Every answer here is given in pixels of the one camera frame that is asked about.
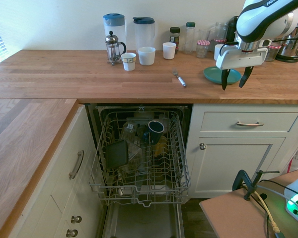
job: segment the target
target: dark blue mug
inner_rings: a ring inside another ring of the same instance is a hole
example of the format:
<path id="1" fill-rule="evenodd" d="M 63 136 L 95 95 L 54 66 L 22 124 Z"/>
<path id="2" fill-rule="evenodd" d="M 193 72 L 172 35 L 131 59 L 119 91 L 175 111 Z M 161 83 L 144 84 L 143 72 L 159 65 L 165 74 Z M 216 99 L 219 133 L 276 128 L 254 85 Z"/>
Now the dark blue mug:
<path id="1" fill-rule="evenodd" d="M 156 145 L 158 141 L 160 140 L 160 137 L 162 136 L 164 131 L 164 126 L 162 123 L 156 120 L 151 120 L 148 123 L 148 127 L 143 135 L 143 141 L 149 144 L 149 138 L 150 138 L 150 144 Z"/>

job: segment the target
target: teal plate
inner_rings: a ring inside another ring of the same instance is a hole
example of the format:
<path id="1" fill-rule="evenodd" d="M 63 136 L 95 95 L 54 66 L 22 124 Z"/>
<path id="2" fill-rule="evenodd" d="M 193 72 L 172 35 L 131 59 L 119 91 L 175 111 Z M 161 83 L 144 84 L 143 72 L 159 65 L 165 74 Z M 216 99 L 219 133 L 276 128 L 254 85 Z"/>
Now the teal plate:
<path id="1" fill-rule="evenodd" d="M 204 76 L 213 83 L 222 84 L 222 70 L 217 67 L 208 67 L 203 70 Z M 227 84 L 237 83 L 242 75 L 235 69 L 231 69 L 227 77 Z"/>

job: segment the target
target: wire rack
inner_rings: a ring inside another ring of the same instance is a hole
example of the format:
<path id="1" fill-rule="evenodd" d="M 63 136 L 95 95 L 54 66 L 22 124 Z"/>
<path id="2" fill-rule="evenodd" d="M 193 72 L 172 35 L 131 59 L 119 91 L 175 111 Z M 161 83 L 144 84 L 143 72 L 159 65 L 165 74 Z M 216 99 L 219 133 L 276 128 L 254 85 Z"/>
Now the wire rack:
<path id="1" fill-rule="evenodd" d="M 111 112 L 102 123 L 96 156 L 90 172 L 89 185 L 106 205 L 111 203 L 135 204 L 145 207 L 160 203 L 182 203 L 190 187 L 179 116 L 173 111 L 163 113 L 168 122 L 165 139 L 157 144 L 139 143 L 142 157 L 136 161 L 134 171 L 122 167 L 106 169 L 106 147 L 118 141 L 126 115 L 133 112 Z M 133 118 L 133 122 L 147 124 L 149 119 Z"/>

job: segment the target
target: silver handle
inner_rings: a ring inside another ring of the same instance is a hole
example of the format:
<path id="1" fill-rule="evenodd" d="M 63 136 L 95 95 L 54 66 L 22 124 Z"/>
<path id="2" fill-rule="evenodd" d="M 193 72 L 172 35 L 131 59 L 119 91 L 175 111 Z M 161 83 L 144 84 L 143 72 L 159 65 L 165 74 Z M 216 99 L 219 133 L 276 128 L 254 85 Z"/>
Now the silver handle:
<path id="1" fill-rule="evenodd" d="M 71 223 L 80 223 L 82 221 L 81 216 L 72 216 Z"/>
<path id="2" fill-rule="evenodd" d="M 207 147 L 204 143 L 201 143 L 200 144 L 200 150 L 205 150 Z"/>
<path id="3" fill-rule="evenodd" d="M 179 79 L 179 81 L 180 81 L 180 83 L 182 84 L 183 87 L 187 86 L 186 83 L 184 82 L 184 80 L 180 76 L 178 76 L 178 79 Z"/>
<path id="4" fill-rule="evenodd" d="M 76 237 L 78 235 L 78 231 L 77 230 L 70 230 L 68 229 L 66 231 L 66 237 Z"/>
<path id="5" fill-rule="evenodd" d="M 83 158 L 84 158 L 84 151 L 81 150 L 77 153 L 78 155 L 78 158 L 77 158 L 77 161 L 76 161 L 76 164 L 75 164 L 75 167 L 73 169 L 72 172 L 69 173 L 69 176 L 70 176 L 70 179 L 74 179 L 80 169 L 80 166 L 83 162 Z"/>
<path id="6" fill-rule="evenodd" d="M 236 123 L 236 125 L 239 125 L 239 126 L 263 126 L 264 124 L 263 123 L 259 123 L 257 122 L 256 124 L 245 124 L 245 123 L 240 123 L 239 121 Z"/>

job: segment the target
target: dishwasher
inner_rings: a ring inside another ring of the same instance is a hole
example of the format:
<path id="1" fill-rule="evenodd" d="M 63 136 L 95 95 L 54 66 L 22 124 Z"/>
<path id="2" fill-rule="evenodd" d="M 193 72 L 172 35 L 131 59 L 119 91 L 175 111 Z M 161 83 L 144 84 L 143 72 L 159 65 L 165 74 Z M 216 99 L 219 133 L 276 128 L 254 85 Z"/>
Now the dishwasher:
<path id="1" fill-rule="evenodd" d="M 96 142 L 89 185 L 108 206 L 102 238 L 184 238 L 180 204 L 190 187 L 185 156 L 190 105 L 89 104 L 86 109 Z M 140 129 L 151 120 L 164 125 L 160 143 L 144 143 L 137 130 L 128 142 L 128 164 L 107 168 L 106 148 L 121 140 L 126 125 Z M 140 150 L 131 163 L 133 146 Z"/>

